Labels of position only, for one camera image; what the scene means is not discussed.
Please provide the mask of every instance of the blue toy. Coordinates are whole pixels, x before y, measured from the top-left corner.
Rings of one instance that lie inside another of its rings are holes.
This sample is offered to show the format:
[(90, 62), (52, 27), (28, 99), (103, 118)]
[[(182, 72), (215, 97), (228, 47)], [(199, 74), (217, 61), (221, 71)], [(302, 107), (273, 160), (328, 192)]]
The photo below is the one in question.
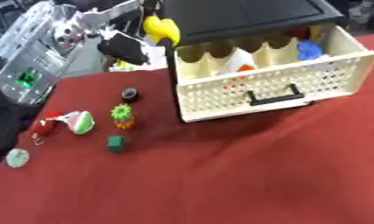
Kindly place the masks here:
[(297, 48), (299, 50), (298, 60), (315, 60), (322, 56), (321, 48), (310, 40), (300, 41)]

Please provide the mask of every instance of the plastic basket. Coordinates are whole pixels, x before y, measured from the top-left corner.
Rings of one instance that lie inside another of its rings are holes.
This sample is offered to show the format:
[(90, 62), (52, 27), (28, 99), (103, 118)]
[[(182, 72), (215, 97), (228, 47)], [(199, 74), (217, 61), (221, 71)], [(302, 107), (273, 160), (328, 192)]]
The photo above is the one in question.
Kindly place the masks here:
[(200, 79), (183, 76), (190, 71), (176, 53), (181, 117), (194, 122), (354, 94), (374, 64), (374, 52), (338, 26), (329, 32), (325, 47), (330, 57)]

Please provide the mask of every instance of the black drawer handle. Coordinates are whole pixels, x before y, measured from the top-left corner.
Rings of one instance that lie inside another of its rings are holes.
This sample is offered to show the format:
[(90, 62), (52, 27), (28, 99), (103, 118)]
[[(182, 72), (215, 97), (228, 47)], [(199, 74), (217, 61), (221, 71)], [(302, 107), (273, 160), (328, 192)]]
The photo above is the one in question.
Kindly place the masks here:
[(290, 89), (292, 89), (293, 94), (269, 98), (269, 99), (258, 100), (256, 99), (255, 93), (253, 91), (248, 91), (247, 94), (251, 98), (251, 106), (263, 105), (263, 104), (268, 104), (268, 103), (273, 103), (273, 102), (285, 102), (285, 101), (296, 100), (296, 99), (301, 99), (305, 97), (305, 95), (299, 91), (299, 89), (297, 88), (295, 84), (290, 84), (289, 87)]

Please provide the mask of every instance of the green cube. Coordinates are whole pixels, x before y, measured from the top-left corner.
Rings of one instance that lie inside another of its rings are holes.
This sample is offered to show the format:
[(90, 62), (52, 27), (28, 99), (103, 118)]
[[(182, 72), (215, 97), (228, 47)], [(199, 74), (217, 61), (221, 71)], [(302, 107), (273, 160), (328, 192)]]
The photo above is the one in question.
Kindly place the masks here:
[(123, 136), (110, 136), (108, 138), (108, 149), (112, 153), (121, 153), (125, 151), (125, 139)]

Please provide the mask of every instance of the drawer compartment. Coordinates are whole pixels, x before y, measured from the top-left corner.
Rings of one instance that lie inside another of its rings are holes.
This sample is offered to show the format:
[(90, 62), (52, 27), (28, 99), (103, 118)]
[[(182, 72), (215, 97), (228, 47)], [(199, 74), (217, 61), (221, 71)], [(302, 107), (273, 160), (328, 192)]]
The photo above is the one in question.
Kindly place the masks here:
[[(354, 94), (374, 64), (374, 52), (339, 26), (330, 25), (325, 29), (320, 45), (327, 56), (297, 61), (294, 39), (279, 50), (262, 44), (255, 47), (260, 50), (251, 53), (258, 69), (239, 73), (218, 74), (229, 56), (218, 59), (200, 51), (199, 47), (176, 51), (176, 88), (182, 119), (194, 122), (298, 107), (311, 101)], [(222, 42), (222, 49), (228, 54), (229, 43), (234, 44), (236, 40)], [(186, 62), (181, 56), (185, 59), (188, 53), (195, 56)], [(275, 60), (265, 59), (270, 54), (275, 54)]]

